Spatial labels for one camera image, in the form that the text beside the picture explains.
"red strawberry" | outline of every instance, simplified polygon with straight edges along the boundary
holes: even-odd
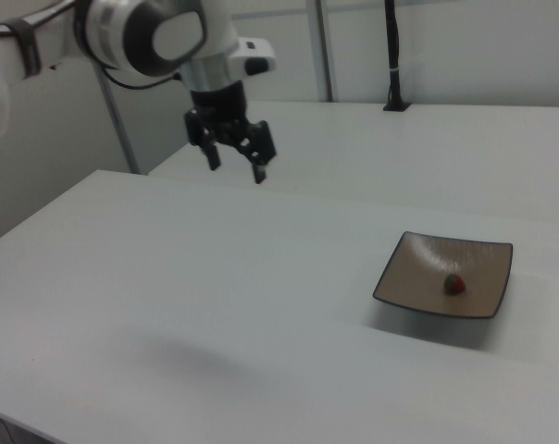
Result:
[[[466,290],[466,285],[460,276],[452,273],[444,280],[444,289],[448,294],[459,294]]]

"black mount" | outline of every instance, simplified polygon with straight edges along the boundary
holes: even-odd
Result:
[[[216,143],[222,143],[251,162],[256,183],[265,180],[265,166],[276,156],[276,148],[266,121],[254,124],[247,120],[242,82],[191,95],[195,108],[185,114],[189,143],[202,149],[209,168],[215,171],[220,167]]]
[[[394,0],[384,0],[384,11],[387,19],[387,39],[389,42],[389,67],[391,69],[391,87],[385,111],[403,112],[410,104],[401,97],[401,81],[399,79],[399,28],[394,13]]]

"brown plate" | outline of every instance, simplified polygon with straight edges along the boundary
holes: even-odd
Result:
[[[494,317],[510,277],[511,243],[438,238],[405,232],[382,272],[374,298],[450,317]],[[444,280],[455,273],[466,290],[452,296]]]

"cable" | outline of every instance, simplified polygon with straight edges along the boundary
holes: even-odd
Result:
[[[37,13],[40,13],[40,12],[49,10],[49,9],[51,9],[51,8],[53,8],[53,7],[56,7],[56,6],[60,5],[61,3],[63,3],[63,2],[62,2],[62,1],[58,1],[58,2],[56,2],[56,3],[54,3],[54,4],[52,4],[52,5],[50,5],[50,6],[46,7],[46,8],[44,8],[44,9],[41,9],[41,10],[39,10],[39,11],[33,13],[33,14],[37,14]],[[66,12],[66,11],[72,9],[72,8],[74,7],[74,5],[75,5],[74,2],[67,3],[67,4],[65,4],[64,6],[60,7],[56,12],[54,12],[54,13],[48,15],[48,16],[45,17],[45,18],[42,18],[41,20],[37,21],[36,23],[32,23],[31,25],[32,25],[32,27],[33,27],[34,29],[40,28],[40,27],[43,26],[45,23],[47,23],[47,22],[53,20],[53,19],[56,18],[57,16],[60,16],[60,15],[63,14],[64,12]],[[4,38],[4,37],[15,37],[15,36],[16,36],[16,34],[15,34],[13,31],[0,31],[0,38]]]
[[[105,74],[105,77],[107,77],[111,82],[115,83],[117,86],[121,87],[121,88],[125,88],[126,90],[133,90],[133,91],[142,91],[142,90],[149,90],[151,88],[155,88],[156,86],[160,86],[160,85],[164,85],[165,83],[168,83],[170,81],[173,80],[178,80],[181,81],[181,76],[179,73],[175,73],[170,77],[167,77],[165,79],[159,80],[155,83],[149,83],[147,85],[139,85],[139,86],[134,86],[134,85],[128,85],[126,83],[122,83],[119,80],[115,79],[109,72],[108,69],[105,67],[101,67],[101,69],[103,70],[103,74]]]
[[[6,424],[6,421],[4,421],[2,418],[0,418],[0,424],[2,424],[2,426],[4,426],[4,429],[6,431],[6,434],[8,435],[8,438],[10,439],[10,442],[12,444],[17,444],[17,441],[14,440],[14,437],[10,433],[10,429],[8,428],[8,424]]]

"white robot arm segment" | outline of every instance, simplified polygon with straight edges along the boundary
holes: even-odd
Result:
[[[110,79],[111,69],[182,78],[195,104],[185,117],[190,142],[210,168],[225,143],[249,159],[257,183],[265,178],[275,148],[267,124],[246,119],[241,80],[274,69],[275,56],[267,41],[237,36],[225,0],[61,0],[0,24],[2,85],[82,54]]]

